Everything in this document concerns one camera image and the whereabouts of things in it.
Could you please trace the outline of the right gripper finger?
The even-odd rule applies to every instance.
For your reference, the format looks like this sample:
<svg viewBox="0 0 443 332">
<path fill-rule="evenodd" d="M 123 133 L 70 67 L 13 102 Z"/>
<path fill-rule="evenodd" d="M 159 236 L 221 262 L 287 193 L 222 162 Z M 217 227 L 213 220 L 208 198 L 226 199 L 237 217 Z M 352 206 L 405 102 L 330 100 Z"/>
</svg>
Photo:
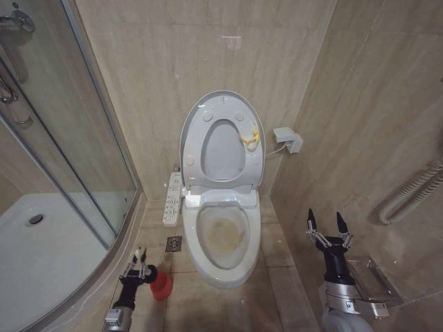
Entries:
<svg viewBox="0 0 443 332">
<path fill-rule="evenodd" d="M 338 232 L 339 232 L 338 236 L 343 240 L 342 246 L 344 248 L 349 248 L 351 246 L 354 236 L 349 233 L 347 223 L 344 221 L 340 212 L 336 213 L 336 219 L 337 219 L 337 227 L 338 227 Z"/>
<path fill-rule="evenodd" d="M 308 210 L 306 234 L 314 244 L 319 243 L 324 248 L 328 247 L 328 240 L 318 231 L 314 213 L 311 208 Z"/>
</svg>

